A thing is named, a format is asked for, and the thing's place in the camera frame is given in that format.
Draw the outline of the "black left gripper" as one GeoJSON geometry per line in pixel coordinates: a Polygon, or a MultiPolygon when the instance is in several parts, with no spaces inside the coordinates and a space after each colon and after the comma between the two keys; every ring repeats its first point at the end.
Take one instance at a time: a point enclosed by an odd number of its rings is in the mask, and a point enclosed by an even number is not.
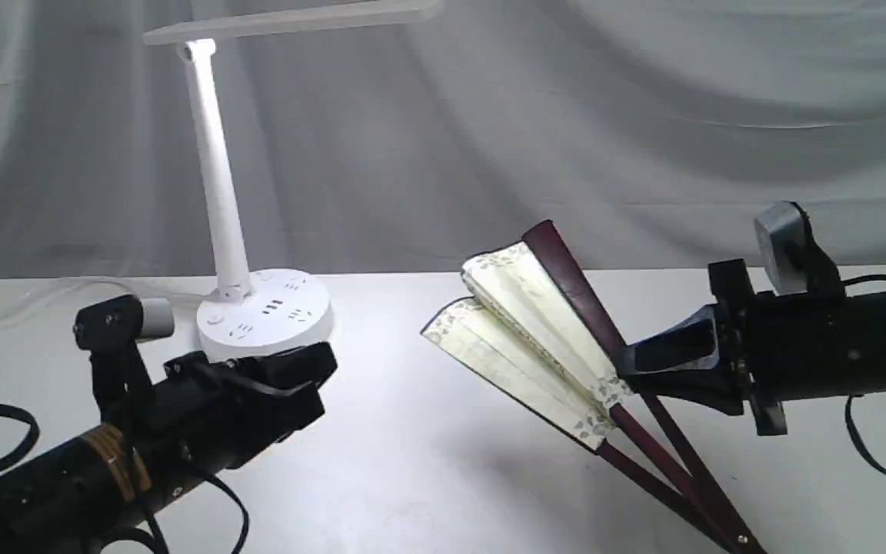
{"type": "Polygon", "coordinates": [[[321,386],[337,368],[327,342],[224,362],[202,352],[172,360],[149,394],[128,397],[133,476],[167,482],[240,469],[325,414],[321,386]]]}

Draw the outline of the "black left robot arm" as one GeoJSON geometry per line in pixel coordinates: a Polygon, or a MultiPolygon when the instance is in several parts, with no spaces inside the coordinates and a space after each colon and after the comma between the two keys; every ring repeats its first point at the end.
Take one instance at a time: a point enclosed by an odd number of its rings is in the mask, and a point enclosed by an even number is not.
{"type": "Polygon", "coordinates": [[[142,522],[208,484],[250,515],[219,473],[241,469],[321,416],[321,387],[338,367],[320,342],[220,362],[194,351],[165,363],[144,405],[114,405],[87,432],[28,462],[35,431],[0,459],[0,553],[98,553],[119,541],[165,553],[142,522]]]}

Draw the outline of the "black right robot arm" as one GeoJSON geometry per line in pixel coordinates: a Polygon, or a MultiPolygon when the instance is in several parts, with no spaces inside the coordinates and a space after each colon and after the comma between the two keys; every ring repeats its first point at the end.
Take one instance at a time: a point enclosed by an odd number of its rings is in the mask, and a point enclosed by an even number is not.
{"type": "Polygon", "coordinates": [[[611,354],[644,397],[678,399],[725,416],[752,414],[762,437],[787,434],[784,404],[886,392],[886,291],[756,291],[742,260],[711,263],[713,301],[611,354]]]}

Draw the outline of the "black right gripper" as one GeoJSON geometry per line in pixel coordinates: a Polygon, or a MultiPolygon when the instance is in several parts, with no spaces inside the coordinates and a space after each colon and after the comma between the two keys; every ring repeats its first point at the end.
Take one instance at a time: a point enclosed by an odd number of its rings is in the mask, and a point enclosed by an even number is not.
{"type": "Polygon", "coordinates": [[[618,375],[644,396],[681,399],[728,416],[741,416],[744,400],[760,437],[784,437],[788,424],[783,403],[757,385],[751,361],[748,315],[758,294],[748,266],[743,259],[713,262],[709,285],[716,309],[704,305],[671,329],[627,346],[618,375]],[[675,374],[713,369],[718,364],[718,347],[731,365],[736,385],[733,379],[717,374],[675,374]]]}

